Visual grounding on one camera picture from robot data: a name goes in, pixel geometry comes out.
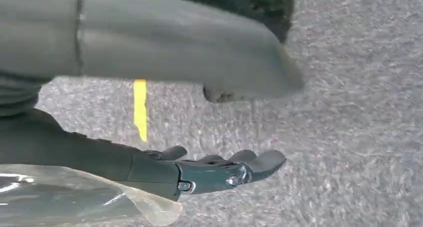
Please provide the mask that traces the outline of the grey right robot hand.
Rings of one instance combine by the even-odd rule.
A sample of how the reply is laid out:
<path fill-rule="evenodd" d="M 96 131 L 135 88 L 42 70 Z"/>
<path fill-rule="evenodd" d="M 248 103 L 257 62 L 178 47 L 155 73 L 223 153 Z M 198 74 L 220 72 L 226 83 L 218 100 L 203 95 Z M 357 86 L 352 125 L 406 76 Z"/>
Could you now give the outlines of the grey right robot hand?
<path fill-rule="evenodd" d="M 171 200 L 261 181 L 277 150 L 183 160 L 67 132 L 36 108 L 58 76 L 193 82 L 211 103 L 280 98 L 304 82 L 284 48 L 293 0 L 0 0 L 0 162 L 60 166 Z"/>

